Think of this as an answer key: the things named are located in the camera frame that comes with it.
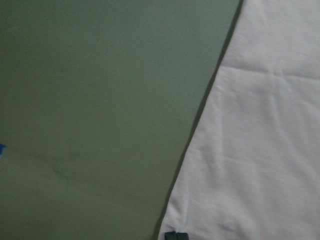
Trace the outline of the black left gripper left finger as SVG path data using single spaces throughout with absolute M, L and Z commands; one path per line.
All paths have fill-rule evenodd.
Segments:
M 177 233 L 175 231 L 166 232 L 164 234 L 165 240 L 177 240 Z

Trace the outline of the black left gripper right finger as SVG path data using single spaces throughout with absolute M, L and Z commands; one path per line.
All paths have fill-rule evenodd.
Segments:
M 177 240 L 189 240 L 189 235 L 186 232 L 177 232 L 176 239 Z

